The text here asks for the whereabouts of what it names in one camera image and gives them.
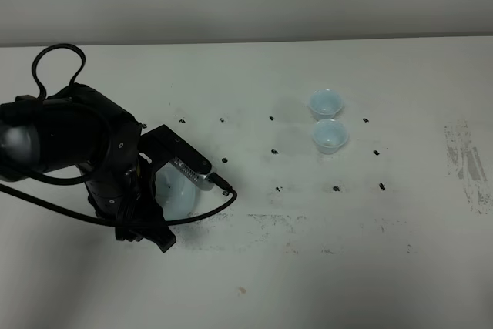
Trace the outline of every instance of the smudge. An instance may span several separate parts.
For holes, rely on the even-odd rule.
[[[458,120],[455,124],[446,126],[444,132],[448,174],[455,173],[461,181],[472,212],[480,215],[488,213],[491,210],[493,196],[478,148],[471,143],[468,123]]]
[[[266,229],[267,227],[285,227],[287,233],[295,234],[295,229],[290,223],[289,216],[283,215],[259,215],[259,214],[249,214],[249,217],[253,218],[259,225],[260,229]]]
[[[292,246],[291,246],[291,243],[286,243],[286,250],[284,251],[285,254],[289,254],[289,253],[292,253],[292,254],[298,254],[298,251],[295,250]]]

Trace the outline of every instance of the black wire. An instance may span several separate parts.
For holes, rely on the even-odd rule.
[[[21,200],[25,200],[26,202],[33,203],[36,206],[46,208],[47,210],[50,210],[50,211],[53,211],[56,213],[60,213],[64,216],[71,217],[72,219],[84,221],[86,223],[93,223],[95,225],[102,225],[104,227],[123,227],[123,228],[129,228],[129,229],[132,229],[132,228],[154,229],[154,228],[170,227],[172,225],[183,225],[185,223],[194,223],[196,221],[201,221],[203,219],[211,217],[212,215],[215,215],[216,213],[221,212],[222,210],[225,210],[228,206],[230,206],[236,200],[236,198],[238,197],[238,193],[233,189],[230,189],[229,191],[231,194],[233,194],[233,196],[229,200],[227,200],[222,206],[219,206],[216,209],[211,210],[211,211],[206,212],[206,213],[203,213],[199,216],[188,217],[186,219],[179,219],[179,220],[173,220],[173,221],[154,222],[154,223],[128,223],[128,222],[117,222],[114,220],[98,219],[96,217],[91,217],[91,216],[85,215],[83,213],[68,210],[64,207],[57,206],[56,204],[47,202],[45,200],[40,200],[39,198],[37,198],[35,196],[31,196],[29,194],[21,192],[20,190],[11,188],[10,186],[0,184],[0,192],[7,193],[10,196],[14,196],[14,197],[19,198]]]
[[[99,161],[94,169],[89,172],[85,173],[84,175],[77,176],[77,177],[69,177],[65,179],[61,179],[58,177],[53,177],[53,176],[47,176],[42,173],[38,173],[36,171],[33,171],[31,169],[28,169],[26,167],[20,166],[17,163],[13,161],[8,161],[5,159],[7,162],[7,165],[11,167],[13,170],[17,171],[18,173],[21,173],[24,176],[31,177],[34,180],[41,181],[43,183],[47,184],[52,184],[52,185],[61,185],[61,186],[68,186],[68,185],[76,185],[80,183],[84,183],[86,181],[91,180],[95,175],[103,171],[108,164],[109,160],[111,159],[111,154],[112,154],[112,130],[111,126],[109,125],[108,120],[98,111],[93,109],[92,107],[89,106],[84,106],[83,104],[78,104],[78,103],[57,103],[57,104],[45,104],[43,106],[43,109],[52,109],[52,110],[59,110],[59,109],[75,109],[75,110],[80,110],[83,112],[87,112],[93,116],[95,116],[102,124],[103,129],[106,132],[106,150],[103,158],[101,161]]]
[[[80,57],[80,59],[82,61],[79,70],[70,79],[69,85],[72,85],[75,82],[75,79],[77,78],[77,76],[79,75],[79,73],[82,71],[82,69],[86,65],[86,55],[84,54],[84,52],[80,48],[76,47],[75,45],[72,45],[72,44],[55,44],[55,45],[49,46],[48,48],[43,49],[36,56],[36,58],[34,58],[34,61],[32,61],[32,66],[31,66],[32,77],[34,78],[34,81],[36,82],[36,85],[39,87],[39,96],[38,96],[38,99],[39,100],[45,100],[46,99],[46,88],[41,83],[41,81],[39,81],[39,78],[38,78],[38,64],[39,64],[39,61],[41,61],[41,58],[43,58],[43,56],[45,56],[47,53],[49,53],[49,52],[51,52],[52,50],[55,50],[55,49],[69,49],[69,50],[72,50],[74,53],[76,53]]]

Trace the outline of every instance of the small white cup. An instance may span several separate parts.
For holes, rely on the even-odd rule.
[[[308,107],[317,121],[333,119],[342,108],[342,98],[334,90],[317,90],[310,97]]]
[[[319,152],[335,153],[347,141],[348,134],[344,125],[335,119],[322,119],[315,124],[312,138]]]

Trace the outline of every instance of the table surface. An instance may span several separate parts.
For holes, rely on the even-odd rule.
[[[0,195],[2,327],[493,325],[493,38],[83,49],[78,82],[177,131],[239,198],[161,254]],[[37,94],[39,50],[0,49],[2,102]],[[54,93],[78,65],[54,51],[40,79]],[[324,88],[350,135],[332,156],[306,107]],[[92,214],[82,185],[15,187]]]

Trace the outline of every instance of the plastic cup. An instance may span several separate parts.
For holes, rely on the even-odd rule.
[[[312,116],[317,121],[320,121],[321,119],[333,119],[342,108],[342,105],[342,98],[337,92],[325,89],[317,90],[312,94],[308,107]]]
[[[332,154],[346,143],[349,136],[342,123],[335,119],[322,119],[315,124],[312,137],[319,152]]]
[[[180,171],[167,163],[156,173],[156,202],[166,220],[184,219],[195,206],[196,187]]]

